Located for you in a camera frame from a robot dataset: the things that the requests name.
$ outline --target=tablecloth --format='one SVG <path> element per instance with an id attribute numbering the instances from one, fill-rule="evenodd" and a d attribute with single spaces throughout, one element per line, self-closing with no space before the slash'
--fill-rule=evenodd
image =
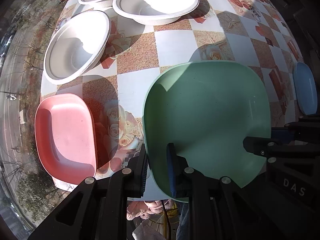
<path id="1" fill-rule="evenodd" d="M 55 32 L 88 10 L 93 8 L 68 0 Z M 41 83 L 42 100 L 73 93 L 92 111 L 97 179 L 111 176 L 139 154 L 147 90 L 160 73 L 176 64 L 226 59 L 249 66 L 266 87 L 273 127 L 300 115 L 292 71 L 303 59 L 289 27 L 269 0 L 200 0 L 193 12 L 162 26 L 138 24 L 112 8 L 105 12 L 111 19 L 111 34 L 100 62 L 67 84 L 53 85 L 44 75 Z M 64 190 L 76 186 L 53 180 Z"/>

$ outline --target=bolt head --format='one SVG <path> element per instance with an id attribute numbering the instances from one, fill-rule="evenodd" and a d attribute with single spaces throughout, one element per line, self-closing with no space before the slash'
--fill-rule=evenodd
<path id="1" fill-rule="evenodd" d="M 229 177 L 223 177 L 223 178 L 221 179 L 221 182 L 222 182 L 223 184 L 229 184 L 229 183 L 231 182 L 231 179 L 230 179 Z"/>
<path id="2" fill-rule="evenodd" d="M 122 170 L 122 173 L 123 174 L 130 174 L 132 172 L 132 170 L 130 169 L 130 168 L 124 168 L 123 170 Z"/>
<path id="3" fill-rule="evenodd" d="M 93 177 L 87 177 L 87 178 L 84 180 L 84 182 L 85 182 L 86 184 L 92 184 L 92 183 L 94 182 L 94 178 L 93 178 Z"/>
<path id="4" fill-rule="evenodd" d="M 193 169 L 193 168 L 191 168 L 191 167 L 186 167 L 185 169 L 184 169 L 184 172 L 185 173 L 188 173 L 188 174 L 191 174 L 191 173 L 193 173 L 195 170 Z"/>
<path id="5" fill-rule="evenodd" d="M 268 163 L 274 163 L 276 162 L 277 158 L 276 157 L 271 157 L 268 159 Z"/>

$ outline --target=green bowl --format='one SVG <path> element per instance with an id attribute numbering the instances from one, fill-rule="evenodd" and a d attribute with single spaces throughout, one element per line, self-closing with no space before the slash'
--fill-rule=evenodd
<path id="1" fill-rule="evenodd" d="M 242 141 L 246 136 L 270 138 L 268 96 L 259 76 L 234 61 L 180 64 L 150 87 L 143 130 L 152 176 L 168 196 L 169 142 L 190 167 L 215 179 L 228 176 L 244 187 L 266 160 L 246 152 Z"/>

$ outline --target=pink plastic plate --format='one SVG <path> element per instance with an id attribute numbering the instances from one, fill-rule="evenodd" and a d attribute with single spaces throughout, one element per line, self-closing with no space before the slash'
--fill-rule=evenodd
<path id="1" fill-rule="evenodd" d="M 53 177 L 79 184 L 97 170 L 92 114 L 74 94 L 44 99 L 35 119 L 36 144 L 40 161 Z"/>

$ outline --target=cable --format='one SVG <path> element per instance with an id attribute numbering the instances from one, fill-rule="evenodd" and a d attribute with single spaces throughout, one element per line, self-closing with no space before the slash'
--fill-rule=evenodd
<path id="1" fill-rule="evenodd" d="M 166 220 L 168 222 L 168 228 L 169 228 L 169 238 L 168 238 L 168 240 L 171 240 L 171 225 L 170 225 L 170 221 L 169 221 L 169 218 L 168 218 L 167 210 L 164 207 L 163 200 L 161 200 L 161 203 L 162 203 L 163 211 L 164 211 L 164 214 L 165 214 L 165 218 L 166 218 Z"/>

